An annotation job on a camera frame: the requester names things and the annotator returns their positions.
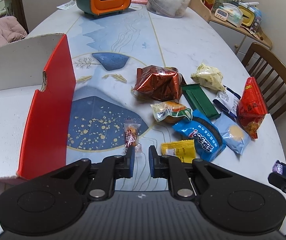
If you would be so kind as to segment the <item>green snack bar wrapper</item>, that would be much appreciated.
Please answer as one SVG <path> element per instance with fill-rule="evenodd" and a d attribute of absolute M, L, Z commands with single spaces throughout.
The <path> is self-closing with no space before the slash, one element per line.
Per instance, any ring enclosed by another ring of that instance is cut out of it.
<path fill-rule="evenodd" d="M 221 116 L 199 84 L 184 85 L 182 91 L 192 110 L 197 109 L 210 120 Z"/>

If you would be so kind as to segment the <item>wooden side cabinet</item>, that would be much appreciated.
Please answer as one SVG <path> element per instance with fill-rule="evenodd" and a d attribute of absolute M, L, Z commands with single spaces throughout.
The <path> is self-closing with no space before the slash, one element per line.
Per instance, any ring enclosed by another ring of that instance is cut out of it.
<path fill-rule="evenodd" d="M 203 4 L 202 0 L 191 0 L 189 8 L 208 22 L 236 55 L 239 53 L 245 55 L 254 42 L 260 43 L 269 50 L 273 47 L 272 41 L 261 28 L 259 28 L 258 37 L 255 37 L 243 27 L 236 27 L 227 21 L 219 20 Z"/>

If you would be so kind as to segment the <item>light blue cookie packet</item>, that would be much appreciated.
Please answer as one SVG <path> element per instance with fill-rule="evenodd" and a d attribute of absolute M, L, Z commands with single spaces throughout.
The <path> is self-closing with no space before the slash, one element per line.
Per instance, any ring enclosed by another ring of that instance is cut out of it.
<path fill-rule="evenodd" d="M 236 122 L 227 115 L 221 116 L 215 121 L 214 125 L 218 129 L 227 146 L 236 154 L 242 155 L 243 151 L 250 142 L 250 136 Z"/>

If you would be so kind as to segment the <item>red foil snack bag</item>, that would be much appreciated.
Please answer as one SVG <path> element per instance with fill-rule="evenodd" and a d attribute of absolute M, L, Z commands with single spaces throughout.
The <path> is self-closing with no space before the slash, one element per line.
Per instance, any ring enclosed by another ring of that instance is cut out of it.
<path fill-rule="evenodd" d="M 148 99 L 171 101 L 180 99 L 184 85 L 184 77 L 177 68 L 150 65 L 137 69 L 133 90 Z"/>

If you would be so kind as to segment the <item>green orange bun packet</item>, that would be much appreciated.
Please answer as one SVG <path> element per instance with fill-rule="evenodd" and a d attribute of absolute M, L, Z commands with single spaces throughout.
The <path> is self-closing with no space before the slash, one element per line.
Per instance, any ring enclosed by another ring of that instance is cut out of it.
<path fill-rule="evenodd" d="M 156 122 L 176 124 L 180 120 L 190 122 L 192 120 L 192 109 L 175 101 L 165 101 L 150 105 Z"/>

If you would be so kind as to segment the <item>white digital timer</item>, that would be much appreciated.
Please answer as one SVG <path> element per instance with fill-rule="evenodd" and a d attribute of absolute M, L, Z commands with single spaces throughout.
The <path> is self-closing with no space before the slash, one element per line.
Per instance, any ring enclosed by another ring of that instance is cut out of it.
<path fill-rule="evenodd" d="M 228 14 L 223 9 L 217 8 L 216 11 L 215 11 L 215 17 L 220 19 L 220 20 L 222 20 L 222 21 L 226 21 L 227 17 L 228 17 Z"/>

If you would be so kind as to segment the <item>pink jacket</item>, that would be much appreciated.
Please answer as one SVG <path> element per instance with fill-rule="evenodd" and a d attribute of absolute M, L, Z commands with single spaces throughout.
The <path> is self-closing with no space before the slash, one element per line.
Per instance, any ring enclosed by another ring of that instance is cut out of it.
<path fill-rule="evenodd" d="M 0 47 L 27 36 L 26 30 L 14 16 L 0 18 Z"/>

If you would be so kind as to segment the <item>red white cardboard box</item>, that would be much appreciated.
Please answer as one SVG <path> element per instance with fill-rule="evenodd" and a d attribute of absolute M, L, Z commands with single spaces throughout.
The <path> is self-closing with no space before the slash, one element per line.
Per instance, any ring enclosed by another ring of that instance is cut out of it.
<path fill-rule="evenodd" d="M 67 35 L 0 47 L 0 180 L 28 180 L 65 165 L 75 85 Z"/>

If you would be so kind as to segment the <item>yellow snack packet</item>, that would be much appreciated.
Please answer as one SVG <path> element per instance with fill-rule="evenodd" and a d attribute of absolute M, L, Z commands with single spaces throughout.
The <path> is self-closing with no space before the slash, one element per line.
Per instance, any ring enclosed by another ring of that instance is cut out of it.
<path fill-rule="evenodd" d="M 162 155 L 177 157 L 182 163 L 192 163 L 196 158 L 194 140 L 181 140 L 161 144 Z"/>

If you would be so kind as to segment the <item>cream patterned snack packet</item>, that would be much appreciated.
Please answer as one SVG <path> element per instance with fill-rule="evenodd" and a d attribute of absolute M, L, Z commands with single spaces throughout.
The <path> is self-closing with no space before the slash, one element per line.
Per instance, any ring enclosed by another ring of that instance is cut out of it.
<path fill-rule="evenodd" d="M 196 72 L 191 74 L 191 79 L 203 87 L 209 88 L 214 91 L 225 91 L 223 86 L 223 74 L 216 67 L 208 66 L 201 63 Z"/>

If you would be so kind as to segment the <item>wooden chair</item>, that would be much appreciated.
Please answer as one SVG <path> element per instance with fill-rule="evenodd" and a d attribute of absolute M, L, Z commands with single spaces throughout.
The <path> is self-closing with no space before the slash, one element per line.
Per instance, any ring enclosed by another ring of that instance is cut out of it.
<path fill-rule="evenodd" d="M 257 81 L 273 120 L 286 112 L 286 66 L 270 50 L 252 43 L 241 63 Z"/>

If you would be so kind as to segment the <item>blue oreo packet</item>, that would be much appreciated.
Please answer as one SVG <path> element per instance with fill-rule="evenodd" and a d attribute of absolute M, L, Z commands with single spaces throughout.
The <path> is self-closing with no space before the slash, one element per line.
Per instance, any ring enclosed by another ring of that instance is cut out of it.
<path fill-rule="evenodd" d="M 226 148 L 218 128 L 197 109 L 191 121 L 182 119 L 172 128 L 184 138 L 193 139 L 197 154 L 205 161 L 213 161 Z"/>

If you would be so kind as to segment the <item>small sausage snack packet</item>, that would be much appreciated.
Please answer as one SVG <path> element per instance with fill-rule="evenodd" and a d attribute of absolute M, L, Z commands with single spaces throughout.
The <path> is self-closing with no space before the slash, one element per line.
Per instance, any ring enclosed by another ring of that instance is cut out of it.
<path fill-rule="evenodd" d="M 136 157 L 141 154 L 141 144 L 139 141 L 140 126 L 141 120 L 139 119 L 126 119 L 123 124 L 125 133 L 125 148 L 127 149 L 130 146 L 133 146 Z"/>

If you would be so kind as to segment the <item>yellow tissue box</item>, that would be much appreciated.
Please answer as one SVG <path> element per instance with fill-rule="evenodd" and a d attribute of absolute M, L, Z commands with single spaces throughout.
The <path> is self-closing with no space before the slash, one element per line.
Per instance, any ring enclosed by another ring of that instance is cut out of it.
<path fill-rule="evenodd" d="M 238 6 L 240 11 L 242 12 L 242 25 L 245 26 L 246 28 L 250 28 L 250 26 L 253 24 L 255 20 L 255 14 L 248 8 L 243 7 L 241 5 Z"/>

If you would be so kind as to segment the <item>white navy snack packet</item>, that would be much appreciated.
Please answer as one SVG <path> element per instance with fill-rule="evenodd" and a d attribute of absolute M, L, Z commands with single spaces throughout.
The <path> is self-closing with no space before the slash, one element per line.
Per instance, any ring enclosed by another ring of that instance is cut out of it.
<path fill-rule="evenodd" d="M 212 101 L 224 114 L 231 120 L 237 119 L 237 106 L 241 96 L 229 87 L 225 87 L 224 91 L 218 91 L 216 97 Z"/>

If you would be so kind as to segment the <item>red chip bag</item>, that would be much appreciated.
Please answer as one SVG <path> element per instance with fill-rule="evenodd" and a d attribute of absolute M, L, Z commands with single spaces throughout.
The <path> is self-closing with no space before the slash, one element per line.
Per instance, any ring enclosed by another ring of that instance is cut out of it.
<path fill-rule="evenodd" d="M 237 106 L 237 119 L 251 139 L 257 139 L 257 130 L 268 109 L 255 77 L 249 77 Z"/>

